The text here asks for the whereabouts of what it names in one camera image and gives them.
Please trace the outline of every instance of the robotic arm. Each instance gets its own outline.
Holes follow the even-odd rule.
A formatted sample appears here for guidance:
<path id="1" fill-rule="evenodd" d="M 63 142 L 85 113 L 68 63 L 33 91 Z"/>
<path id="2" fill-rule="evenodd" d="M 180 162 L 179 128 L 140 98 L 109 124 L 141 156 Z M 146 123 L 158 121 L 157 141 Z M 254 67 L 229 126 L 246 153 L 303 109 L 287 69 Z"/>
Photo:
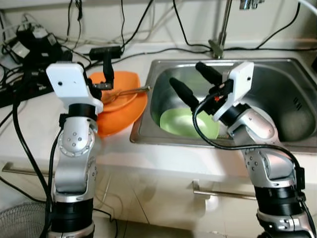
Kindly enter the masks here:
<path id="1" fill-rule="evenodd" d="M 304 169 L 283 148 L 273 120 L 240 103 L 251 89 L 254 63 L 244 62 L 223 75 L 201 62 L 196 69 L 214 84 L 201 103 L 182 82 L 171 78 L 170 84 L 192 109 L 195 129 L 207 143 L 220 149 L 241 149 L 259 205 L 257 219 L 265 230 L 259 237 L 315 238 L 316 230 L 301 191 L 305 188 Z M 196 120 L 202 110 L 228 126 L 235 144 L 252 146 L 226 147 L 208 140 Z"/>
<path id="2" fill-rule="evenodd" d="M 54 178 L 53 217 L 48 238 L 92 238 L 96 156 L 101 148 L 97 115 L 104 110 L 101 90 L 113 88 L 110 65 L 107 83 L 94 85 L 77 63 L 54 63 L 47 75 L 68 114 L 62 115 L 59 162 Z"/>

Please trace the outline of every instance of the orange bowl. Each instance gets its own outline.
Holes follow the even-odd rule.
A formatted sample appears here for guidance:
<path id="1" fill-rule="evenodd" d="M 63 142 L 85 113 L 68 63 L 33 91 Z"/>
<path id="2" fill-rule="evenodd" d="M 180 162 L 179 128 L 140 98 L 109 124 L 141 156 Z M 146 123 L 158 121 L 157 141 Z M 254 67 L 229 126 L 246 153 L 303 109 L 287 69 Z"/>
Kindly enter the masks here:
<path id="1" fill-rule="evenodd" d="M 139 93 L 128 105 L 113 112 L 103 112 L 98 115 L 98 135 L 105 137 L 116 134 L 134 123 L 143 113 L 148 102 L 146 93 Z"/>
<path id="2" fill-rule="evenodd" d="M 105 82 L 105 77 L 102 72 L 95 72 L 90 76 L 93 83 Z M 127 71 L 116 71 L 114 72 L 114 83 L 113 89 L 108 91 L 102 91 L 102 100 L 107 97 L 108 93 L 116 91 L 125 91 L 133 88 L 140 87 L 140 79 L 136 73 Z M 116 111 L 129 103 L 131 103 L 137 94 L 128 94 L 117 97 L 113 102 L 104 105 L 104 112 Z"/>

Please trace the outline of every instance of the sink basin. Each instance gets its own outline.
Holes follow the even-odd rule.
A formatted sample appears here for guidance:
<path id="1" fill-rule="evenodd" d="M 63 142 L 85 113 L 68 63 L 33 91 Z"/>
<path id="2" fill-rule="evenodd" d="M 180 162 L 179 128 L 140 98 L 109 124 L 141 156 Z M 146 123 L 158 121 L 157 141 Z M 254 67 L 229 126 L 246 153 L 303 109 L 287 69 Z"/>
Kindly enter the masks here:
<path id="1" fill-rule="evenodd" d="M 293 152 L 317 153 L 317 84 L 296 59 L 248 59 L 255 63 L 252 88 L 243 98 L 256 110 L 274 120 L 280 141 Z M 202 60 L 220 73 L 244 60 Z M 130 140 L 135 143 L 207 146 L 199 138 L 170 134 L 159 127 L 163 112 L 187 107 L 169 84 L 175 77 L 203 99 L 211 85 L 195 70 L 198 60 L 155 60 L 146 85 L 149 102 L 142 117 L 133 125 Z M 215 140 L 234 145 L 222 125 Z"/>

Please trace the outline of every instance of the countertop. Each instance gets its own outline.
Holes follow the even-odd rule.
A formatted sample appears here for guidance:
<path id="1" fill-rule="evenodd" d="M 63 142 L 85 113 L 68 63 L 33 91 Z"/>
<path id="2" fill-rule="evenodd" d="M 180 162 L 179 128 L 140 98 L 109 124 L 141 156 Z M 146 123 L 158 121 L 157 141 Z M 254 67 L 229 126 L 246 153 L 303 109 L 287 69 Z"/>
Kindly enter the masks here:
<path id="1" fill-rule="evenodd" d="M 163 45 L 155 47 L 155 50 L 166 48 Z M 135 46 L 133 50 L 132 48 L 128 49 L 125 56 L 144 51 L 148 51 L 148 47 L 142 45 Z M 316 74 L 308 68 L 314 57 L 316 57 L 316 53 L 235 51 L 226 52 L 224 58 L 296 58 L 316 78 Z M 210 57 L 207 55 L 171 51 L 129 58 L 114 64 L 113 68 L 114 70 L 138 73 L 141 85 L 144 85 L 151 62 L 158 59 L 199 60 L 210 59 Z M 89 76 L 96 71 L 102 71 L 102 67 L 89 70 L 87 75 Z M 0 118 L 4 118 L 11 109 L 12 106 L 1 108 Z M 20 127 L 30 150 L 39 164 L 47 164 L 53 140 L 59 130 L 59 114 L 65 112 L 61 101 L 54 93 L 50 93 L 21 103 L 19 111 Z M 129 140 L 131 129 L 132 125 L 115 135 L 102 138 L 103 149 L 97 160 L 99 166 L 104 165 L 114 169 L 169 174 L 196 179 L 250 183 L 243 157 L 239 151 L 134 144 Z M 306 169 L 307 188 L 317 189 L 317 155 L 298 153 L 295 155 L 301 166 Z M 12 118 L 0 129 L 0 160 L 27 163 L 27 158 L 14 130 Z"/>

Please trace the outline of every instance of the green plate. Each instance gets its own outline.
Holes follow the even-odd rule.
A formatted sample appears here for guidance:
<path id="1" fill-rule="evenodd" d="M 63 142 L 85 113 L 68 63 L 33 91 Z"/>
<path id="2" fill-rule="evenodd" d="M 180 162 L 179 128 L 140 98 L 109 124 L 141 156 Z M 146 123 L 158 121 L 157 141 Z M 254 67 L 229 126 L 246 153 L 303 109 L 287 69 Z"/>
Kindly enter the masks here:
<path id="1" fill-rule="evenodd" d="M 216 139 L 219 134 L 219 123 L 214 122 L 211 116 L 204 111 L 197 116 L 200 130 L 209 139 Z M 195 131 L 192 112 L 189 108 L 175 108 L 165 111 L 160 119 L 159 126 L 172 134 L 200 138 Z"/>

